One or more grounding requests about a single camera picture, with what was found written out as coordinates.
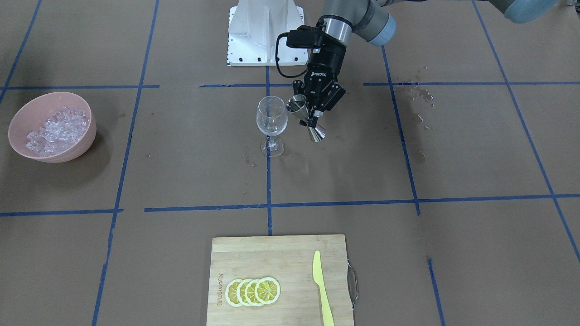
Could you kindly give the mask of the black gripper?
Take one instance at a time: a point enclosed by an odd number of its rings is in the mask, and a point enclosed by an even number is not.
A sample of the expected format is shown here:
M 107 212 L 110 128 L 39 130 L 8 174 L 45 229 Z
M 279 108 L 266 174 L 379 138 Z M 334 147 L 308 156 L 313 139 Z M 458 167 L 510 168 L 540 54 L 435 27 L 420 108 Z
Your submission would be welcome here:
M 307 63 L 307 72 L 302 80 L 292 83 L 292 114 L 305 126 L 314 128 L 323 113 L 332 110 L 346 94 L 338 83 L 346 46 L 335 38 L 317 38 L 304 44 L 312 49 Z M 305 93 L 319 93 L 310 102 Z

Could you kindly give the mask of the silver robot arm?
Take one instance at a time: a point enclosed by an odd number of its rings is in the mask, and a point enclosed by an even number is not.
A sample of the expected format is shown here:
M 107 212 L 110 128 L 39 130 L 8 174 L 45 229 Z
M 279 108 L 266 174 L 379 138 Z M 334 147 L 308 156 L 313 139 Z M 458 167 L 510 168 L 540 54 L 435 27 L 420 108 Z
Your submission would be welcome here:
M 374 46 L 392 39 L 397 23 L 385 11 L 391 4 L 391 0 L 326 0 L 316 25 L 278 35 L 289 48 L 310 50 L 306 70 L 292 76 L 294 96 L 287 105 L 302 126 L 315 130 L 318 119 L 346 93 L 339 74 L 352 34 Z

